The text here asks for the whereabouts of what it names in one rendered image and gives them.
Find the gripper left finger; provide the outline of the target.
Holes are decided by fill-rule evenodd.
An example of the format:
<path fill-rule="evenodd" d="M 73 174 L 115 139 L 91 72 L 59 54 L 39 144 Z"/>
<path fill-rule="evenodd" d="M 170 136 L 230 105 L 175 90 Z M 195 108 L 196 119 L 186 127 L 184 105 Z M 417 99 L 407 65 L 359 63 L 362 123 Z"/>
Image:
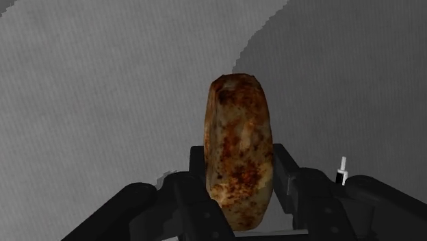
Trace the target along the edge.
<path fill-rule="evenodd" d="M 235 241 L 205 188 L 204 148 L 193 146 L 187 171 L 167 174 L 161 188 L 126 185 L 61 241 Z"/>

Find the small white and black object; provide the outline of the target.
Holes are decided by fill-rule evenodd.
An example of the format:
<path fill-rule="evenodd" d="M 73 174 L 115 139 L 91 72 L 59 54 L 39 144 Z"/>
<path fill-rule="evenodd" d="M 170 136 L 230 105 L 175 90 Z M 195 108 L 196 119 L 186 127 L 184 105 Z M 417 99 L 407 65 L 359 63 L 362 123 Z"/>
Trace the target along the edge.
<path fill-rule="evenodd" d="M 346 170 L 346 161 L 347 161 L 347 158 L 345 156 L 342 156 L 340 167 L 337 169 L 336 176 L 335 176 L 335 183 L 340 184 L 342 186 L 345 185 L 345 182 L 348 178 L 348 171 Z"/>

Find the brown mottled potato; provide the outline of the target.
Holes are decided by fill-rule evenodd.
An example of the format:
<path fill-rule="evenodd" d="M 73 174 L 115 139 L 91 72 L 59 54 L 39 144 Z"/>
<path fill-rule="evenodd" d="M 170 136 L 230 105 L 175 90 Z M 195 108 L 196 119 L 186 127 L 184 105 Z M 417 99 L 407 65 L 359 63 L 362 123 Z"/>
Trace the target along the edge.
<path fill-rule="evenodd" d="M 246 73 L 222 75 L 207 97 L 205 185 L 234 231 L 257 227 L 273 185 L 273 143 L 266 96 Z"/>

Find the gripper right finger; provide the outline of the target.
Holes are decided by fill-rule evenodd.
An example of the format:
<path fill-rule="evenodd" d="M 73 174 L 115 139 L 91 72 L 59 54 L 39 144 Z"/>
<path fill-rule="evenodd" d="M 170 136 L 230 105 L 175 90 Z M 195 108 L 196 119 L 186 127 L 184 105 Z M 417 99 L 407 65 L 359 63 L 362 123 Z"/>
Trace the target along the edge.
<path fill-rule="evenodd" d="M 273 151 L 274 192 L 304 241 L 427 241 L 427 204 L 366 175 L 337 184 Z"/>

